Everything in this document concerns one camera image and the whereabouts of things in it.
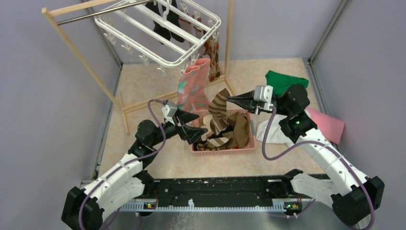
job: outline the striped sock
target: striped sock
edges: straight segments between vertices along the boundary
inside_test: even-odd
[[[214,126],[216,135],[221,131],[225,130],[228,127],[227,123],[227,98],[230,96],[230,93],[227,89],[221,90],[212,102],[209,105],[209,113],[213,115],[212,127]]]

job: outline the green cloth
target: green cloth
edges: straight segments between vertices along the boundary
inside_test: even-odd
[[[281,73],[277,73],[269,70],[265,75],[267,79],[267,85],[273,87],[273,93],[278,96],[282,96],[283,93],[289,88],[289,86],[294,84],[303,85],[305,88],[309,85],[309,80],[304,78],[293,77]]]

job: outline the pink sock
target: pink sock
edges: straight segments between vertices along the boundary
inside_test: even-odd
[[[190,112],[192,110],[192,89],[199,74],[200,67],[188,66],[179,81],[178,86],[178,101],[176,105],[183,111]]]
[[[207,110],[209,107],[209,100],[204,93],[204,85],[206,84],[207,75],[210,70],[210,58],[197,59],[195,66],[200,67],[196,79],[194,80],[191,100],[196,110]]]

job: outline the pink basket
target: pink basket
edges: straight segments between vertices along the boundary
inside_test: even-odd
[[[251,119],[251,114],[247,110],[235,109],[227,110],[226,115],[233,115],[235,112],[240,112],[242,114],[248,115],[249,118],[249,143],[243,149],[226,149],[219,151],[194,151],[193,145],[190,145],[191,151],[194,155],[203,156],[203,155],[223,155],[223,154],[246,154],[251,153],[257,147],[257,138],[255,136],[254,124]],[[210,114],[209,111],[194,111],[194,114],[199,115],[199,119],[192,121],[193,127],[199,126],[199,121],[203,119],[204,116]]]

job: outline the clothespin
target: clothespin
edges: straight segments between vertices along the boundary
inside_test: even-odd
[[[162,75],[166,76],[166,71],[165,71],[165,67],[163,66],[159,66],[159,68],[157,68],[159,71],[161,71]]]
[[[214,33],[213,33],[214,42],[217,42],[217,41],[218,41],[219,34],[220,34],[220,32],[214,32]]]
[[[128,43],[125,43],[124,45],[121,45],[121,47],[123,47],[124,49],[126,49],[129,55],[132,55],[132,54],[133,54],[132,48],[131,48],[131,46],[130,46]]]
[[[107,32],[107,33],[103,33],[103,35],[107,37],[107,39],[111,42],[112,45],[115,45],[115,38],[112,33]]]
[[[149,65],[148,57],[145,54],[139,55],[139,58],[145,66]]]
[[[162,18],[166,21],[166,17],[168,16],[168,14],[169,14],[169,7],[170,7],[170,5],[172,4],[172,0],[166,0],[166,10],[165,10],[165,12],[163,13],[163,15],[162,15]]]
[[[189,10],[188,10],[188,5],[186,5],[186,3],[181,2],[180,3],[180,7],[182,8],[183,12],[187,15],[189,15]]]
[[[199,58],[199,54],[198,53],[194,53],[192,54],[191,60],[192,60],[192,65],[194,65],[197,61],[197,59]]]
[[[200,11],[194,11],[193,12],[193,16],[194,18],[197,20],[198,18],[200,18]]]
[[[184,73],[188,67],[188,63],[183,62],[182,65],[180,66],[180,73]]]

